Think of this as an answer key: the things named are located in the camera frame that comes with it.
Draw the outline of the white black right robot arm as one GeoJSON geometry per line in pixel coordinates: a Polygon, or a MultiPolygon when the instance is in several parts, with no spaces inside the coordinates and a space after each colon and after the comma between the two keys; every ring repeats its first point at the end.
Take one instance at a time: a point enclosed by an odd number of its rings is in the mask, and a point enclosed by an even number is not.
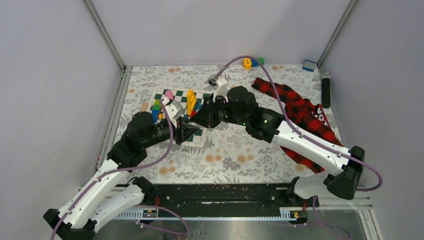
{"type": "Polygon", "coordinates": [[[286,198],[293,206],[327,193],[344,200],[355,196],[363,166],[351,158],[364,159],[361,147],[348,149],[292,128],[282,114],[260,107],[254,94],[243,86],[230,89],[227,97],[211,95],[190,120],[209,129],[221,122],[244,126],[253,138],[293,150],[323,167],[323,172],[291,181],[286,198]]]}

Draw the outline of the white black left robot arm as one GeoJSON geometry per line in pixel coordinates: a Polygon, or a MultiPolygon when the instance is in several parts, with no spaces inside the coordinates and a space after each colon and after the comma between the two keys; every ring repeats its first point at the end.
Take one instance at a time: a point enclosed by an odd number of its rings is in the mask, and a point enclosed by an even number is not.
{"type": "Polygon", "coordinates": [[[113,145],[106,160],[82,190],[61,208],[50,208],[43,215],[53,229],[50,238],[92,240],[106,223],[126,209],[156,203],[156,187],[145,177],[136,177],[122,193],[105,203],[102,200],[131,172],[149,168],[164,159],[162,156],[141,165],[149,147],[169,141],[170,149],[173,143],[180,145],[198,131],[199,127],[191,124],[188,118],[171,110],[159,123],[154,121],[150,112],[136,113],[121,139],[113,145]]]}

